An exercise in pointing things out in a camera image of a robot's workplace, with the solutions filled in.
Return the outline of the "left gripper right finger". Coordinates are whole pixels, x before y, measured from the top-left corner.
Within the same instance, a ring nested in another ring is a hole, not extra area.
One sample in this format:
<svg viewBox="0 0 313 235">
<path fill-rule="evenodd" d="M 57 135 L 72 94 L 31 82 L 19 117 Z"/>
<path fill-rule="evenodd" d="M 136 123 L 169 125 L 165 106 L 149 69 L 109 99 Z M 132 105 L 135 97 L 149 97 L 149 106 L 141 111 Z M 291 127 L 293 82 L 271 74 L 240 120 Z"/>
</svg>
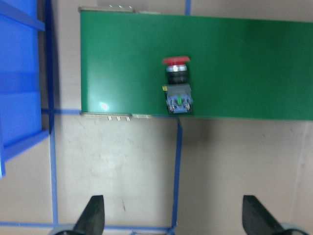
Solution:
<svg viewBox="0 0 313 235">
<path fill-rule="evenodd" d="M 275 235 L 284 228 L 254 195 L 244 195 L 242 225 L 247 235 Z"/>
</svg>

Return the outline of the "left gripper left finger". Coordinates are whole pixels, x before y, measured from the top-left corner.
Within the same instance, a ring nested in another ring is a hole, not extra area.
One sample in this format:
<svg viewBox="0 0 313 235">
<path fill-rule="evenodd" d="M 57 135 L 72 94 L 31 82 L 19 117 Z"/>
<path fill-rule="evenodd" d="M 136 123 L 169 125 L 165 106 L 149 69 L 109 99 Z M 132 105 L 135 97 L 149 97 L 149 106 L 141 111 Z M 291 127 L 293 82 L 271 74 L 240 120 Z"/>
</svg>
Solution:
<svg viewBox="0 0 313 235">
<path fill-rule="evenodd" d="M 73 227 L 75 235 L 101 235 L 105 227 L 103 195 L 94 195 Z"/>
</svg>

